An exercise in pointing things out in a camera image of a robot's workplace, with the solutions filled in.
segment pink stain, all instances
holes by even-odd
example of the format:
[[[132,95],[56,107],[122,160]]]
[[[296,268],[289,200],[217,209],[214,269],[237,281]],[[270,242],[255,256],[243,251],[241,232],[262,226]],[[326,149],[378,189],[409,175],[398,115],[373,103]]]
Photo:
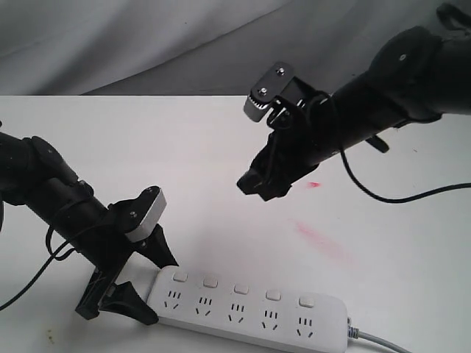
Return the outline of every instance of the pink stain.
[[[308,182],[308,184],[306,185],[306,188],[312,189],[312,188],[318,188],[319,186],[321,186],[320,182]]]
[[[320,235],[317,231],[309,228],[306,224],[295,221],[296,230],[308,239],[318,252],[327,255],[330,259],[336,260],[344,265],[353,263],[353,258],[348,254],[342,245],[330,238]]]

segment table surface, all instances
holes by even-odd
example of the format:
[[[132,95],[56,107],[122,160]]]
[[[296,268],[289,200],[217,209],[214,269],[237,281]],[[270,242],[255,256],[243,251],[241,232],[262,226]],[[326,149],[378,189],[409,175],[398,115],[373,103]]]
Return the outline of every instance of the table surface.
[[[244,97],[0,97],[3,132],[38,135],[64,156],[104,203],[162,187],[166,238],[186,268],[246,276],[342,299],[354,325],[412,352],[469,352],[471,191],[404,205],[380,204],[348,179],[339,157],[263,202],[236,187],[269,132],[242,113]],[[360,180],[398,197],[471,180],[470,118],[445,116],[348,150]],[[316,188],[310,182],[319,183]],[[46,225],[26,207],[5,207],[0,302],[47,258]],[[61,241],[56,235],[54,244]],[[172,327],[144,327],[74,308],[93,267],[78,254],[53,263],[0,313],[2,352],[273,352]],[[140,293],[155,268],[135,256],[120,276]],[[385,352],[352,343],[349,353]]]

